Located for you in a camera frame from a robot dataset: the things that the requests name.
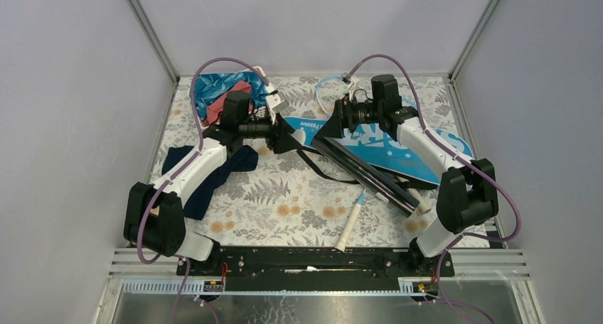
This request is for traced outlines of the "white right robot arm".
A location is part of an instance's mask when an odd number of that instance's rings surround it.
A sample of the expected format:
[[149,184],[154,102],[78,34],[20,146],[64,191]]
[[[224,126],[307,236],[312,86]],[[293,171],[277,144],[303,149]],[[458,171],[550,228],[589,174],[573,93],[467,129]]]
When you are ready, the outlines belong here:
[[351,164],[350,174],[371,167],[340,145],[345,131],[361,124],[377,124],[380,130],[417,154],[439,177],[436,220],[414,239],[407,264],[414,274],[424,276],[436,266],[436,256],[459,239],[469,227],[481,225],[498,214],[498,191],[493,164],[471,156],[441,141],[427,126],[416,107],[402,103],[393,75],[376,75],[370,80],[372,97],[359,102],[353,95],[335,101],[331,117],[312,139],[312,146],[336,159],[340,167]]

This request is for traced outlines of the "black shuttlecock tube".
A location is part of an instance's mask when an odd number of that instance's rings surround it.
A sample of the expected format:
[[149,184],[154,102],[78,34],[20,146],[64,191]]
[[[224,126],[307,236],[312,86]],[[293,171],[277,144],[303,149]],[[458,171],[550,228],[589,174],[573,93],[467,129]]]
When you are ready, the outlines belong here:
[[369,163],[355,155],[333,138],[314,138],[311,145],[323,156],[352,176],[376,197],[399,209],[409,217],[420,202],[409,192],[386,177]]

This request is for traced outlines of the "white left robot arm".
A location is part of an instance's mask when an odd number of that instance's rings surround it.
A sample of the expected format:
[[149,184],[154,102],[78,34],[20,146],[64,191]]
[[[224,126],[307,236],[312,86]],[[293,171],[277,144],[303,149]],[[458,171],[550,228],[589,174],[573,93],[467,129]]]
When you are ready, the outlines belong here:
[[251,99],[243,91],[228,92],[218,121],[202,132],[201,142],[153,183],[136,183],[130,191],[124,220],[124,238],[165,257],[193,260],[202,274],[220,268],[216,243],[188,229],[184,208],[195,190],[242,148],[244,139],[265,139],[274,153],[294,150],[299,142],[294,129],[280,111],[284,98],[273,92],[266,97],[265,115],[255,119],[249,110]]

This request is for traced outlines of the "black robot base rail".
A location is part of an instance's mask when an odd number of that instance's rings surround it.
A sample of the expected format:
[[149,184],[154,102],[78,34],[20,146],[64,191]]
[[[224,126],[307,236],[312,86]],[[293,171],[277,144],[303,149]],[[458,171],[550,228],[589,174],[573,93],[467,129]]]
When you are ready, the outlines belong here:
[[217,246],[193,260],[190,276],[212,276],[226,291],[396,291],[399,278],[453,277],[450,254],[415,249]]

